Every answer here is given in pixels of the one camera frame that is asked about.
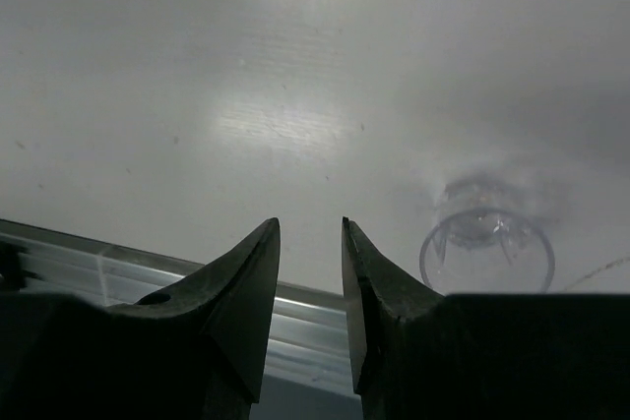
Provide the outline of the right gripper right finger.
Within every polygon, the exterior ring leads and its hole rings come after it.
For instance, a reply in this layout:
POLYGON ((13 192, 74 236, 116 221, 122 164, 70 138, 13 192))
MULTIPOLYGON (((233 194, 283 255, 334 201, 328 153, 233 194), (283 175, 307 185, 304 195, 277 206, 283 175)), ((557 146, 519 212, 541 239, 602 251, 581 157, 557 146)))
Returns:
POLYGON ((367 419, 625 419, 625 295, 443 296, 342 222, 353 389, 367 419))

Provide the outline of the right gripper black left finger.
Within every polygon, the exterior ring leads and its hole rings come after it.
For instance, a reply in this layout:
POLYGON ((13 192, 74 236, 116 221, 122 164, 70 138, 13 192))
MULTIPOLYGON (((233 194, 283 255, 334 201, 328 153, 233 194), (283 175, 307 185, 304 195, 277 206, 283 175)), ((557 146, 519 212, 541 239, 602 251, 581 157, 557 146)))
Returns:
POLYGON ((211 263, 133 304, 26 293, 1 248, 5 419, 245 419, 260 399, 280 266, 269 218, 211 263))

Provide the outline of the small clear plastic glass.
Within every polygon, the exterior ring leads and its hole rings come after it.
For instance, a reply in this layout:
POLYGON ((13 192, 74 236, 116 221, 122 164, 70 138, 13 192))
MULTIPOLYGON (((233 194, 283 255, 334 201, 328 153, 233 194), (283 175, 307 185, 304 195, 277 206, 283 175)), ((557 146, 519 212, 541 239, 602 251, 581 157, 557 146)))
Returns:
POLYGON ((442 294, 545 293, 556 259, 525 191, 477 175, 445 186, 418 268, 422 283, 442 294))

